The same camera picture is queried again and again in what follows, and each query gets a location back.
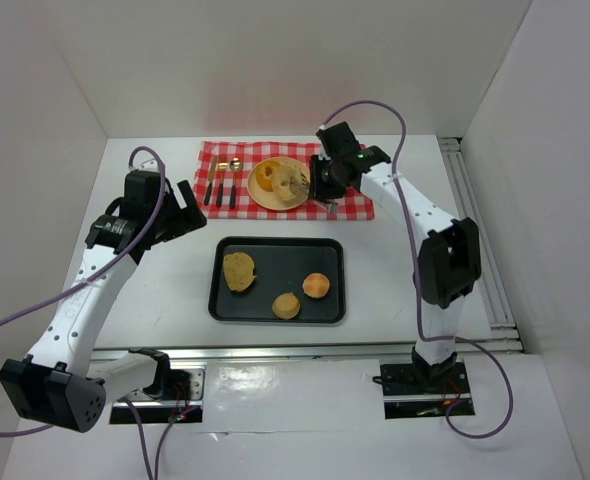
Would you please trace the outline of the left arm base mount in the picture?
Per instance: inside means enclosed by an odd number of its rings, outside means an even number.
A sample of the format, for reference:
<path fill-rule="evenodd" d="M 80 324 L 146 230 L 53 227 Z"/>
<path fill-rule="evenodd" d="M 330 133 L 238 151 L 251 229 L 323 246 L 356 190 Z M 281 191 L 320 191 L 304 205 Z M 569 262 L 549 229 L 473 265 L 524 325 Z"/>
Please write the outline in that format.
<path fill-rule="evenodd" d="M 206 364 L 174 362 L 174 371 L 159 396 L 133 390 L 126 398 L 133 404 L 143 425 L 162 425 L 175 419 L 180 424 L 203 420 Z"/>

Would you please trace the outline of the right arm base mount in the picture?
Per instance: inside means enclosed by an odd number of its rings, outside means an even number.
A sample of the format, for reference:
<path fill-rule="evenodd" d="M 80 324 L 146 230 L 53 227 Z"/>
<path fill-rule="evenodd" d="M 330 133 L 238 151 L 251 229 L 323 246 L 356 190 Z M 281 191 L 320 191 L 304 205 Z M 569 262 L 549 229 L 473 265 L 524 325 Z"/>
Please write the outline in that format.
<path fill-rule="evenodd" d="M 475 407 L 465 363 L 457 360 L 430 380 L 412 363 L 384 363 L 372 382 L 381 388 L 386 420 L 473 416 Z"/>

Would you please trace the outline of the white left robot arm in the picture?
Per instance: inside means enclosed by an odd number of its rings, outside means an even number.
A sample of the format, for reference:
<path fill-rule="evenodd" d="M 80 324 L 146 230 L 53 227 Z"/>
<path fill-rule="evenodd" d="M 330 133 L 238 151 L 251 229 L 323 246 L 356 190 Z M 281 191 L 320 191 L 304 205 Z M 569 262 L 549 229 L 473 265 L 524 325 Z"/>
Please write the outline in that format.
<path fill-rule="evenodd" d="M 18 415 L 80 433 L 106 405 L 140 390 L 161 398 L 186 374 L 167 354 L 131 348 L 92 368 L 96 340 L 123 286 L 152 246 L 204 227 L 206 218 L 188 181 L 172 187 L 159 173 L 127 174 L 124 193 L 92 225 L 74 280 L 47 330 L 21 360 L 8 359 L 0 383 Z"/>

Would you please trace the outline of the large pale bagel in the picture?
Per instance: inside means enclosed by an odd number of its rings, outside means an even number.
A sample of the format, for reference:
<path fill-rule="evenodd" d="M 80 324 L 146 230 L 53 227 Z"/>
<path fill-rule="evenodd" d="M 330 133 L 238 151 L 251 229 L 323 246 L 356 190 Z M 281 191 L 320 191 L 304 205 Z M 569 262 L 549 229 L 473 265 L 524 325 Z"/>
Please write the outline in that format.
<path fill-rule="evenodd" d="M 300 204 L 308 199 L 309 174 L 299 162 L 281 162 L 273 171 L 271 184 L 275 197 L 284 206 Z"/>

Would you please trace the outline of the metal tongs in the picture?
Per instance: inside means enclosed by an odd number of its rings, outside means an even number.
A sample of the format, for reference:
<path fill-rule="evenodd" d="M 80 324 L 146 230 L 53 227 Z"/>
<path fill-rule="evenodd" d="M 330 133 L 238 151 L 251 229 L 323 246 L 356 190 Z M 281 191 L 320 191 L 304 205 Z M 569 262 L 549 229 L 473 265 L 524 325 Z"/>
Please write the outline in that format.
<path fill-rule="evenodd" d="M 321 198 L 315 190 L 315 185 L 303 174 L 290 181 L 291 191 L 298 196 L 305 197 L 313 201 L 331 215 L 336 215 L 338 211 L 337 202 L 333 199 Z"/>

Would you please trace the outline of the orange glazed donut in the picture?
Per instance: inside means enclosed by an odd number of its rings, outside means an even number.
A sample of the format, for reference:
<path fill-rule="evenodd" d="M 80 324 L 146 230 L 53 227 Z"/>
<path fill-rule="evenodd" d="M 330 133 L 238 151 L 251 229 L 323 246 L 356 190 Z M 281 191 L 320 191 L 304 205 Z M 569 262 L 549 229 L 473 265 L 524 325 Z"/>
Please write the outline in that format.
<path fill-rule="evenodd" d="M 279 161 L 269 159 L 261 162 L 255 168 L 255 179 L 262 190 L 273 191 L 273 175 L 279 167 Z"/>

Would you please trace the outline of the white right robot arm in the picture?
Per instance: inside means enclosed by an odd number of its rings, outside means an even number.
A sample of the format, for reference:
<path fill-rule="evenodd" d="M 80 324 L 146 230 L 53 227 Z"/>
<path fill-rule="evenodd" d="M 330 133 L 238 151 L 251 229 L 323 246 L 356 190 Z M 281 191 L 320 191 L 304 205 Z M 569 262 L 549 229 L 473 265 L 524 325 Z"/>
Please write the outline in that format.
<path fill-rule="evenodd" d="M 316 132 L 320 152 L 311 159 L 309 197 L 332 204 L 353 189 L 406 228 L 419 295 L 419 340 L 413 362 L 444 370 L 456 358 L 464 298 L 481 276 L 479 228 L 457 219 L 413 186 L 379 147 L 360 145 L 347 123 Z"/>

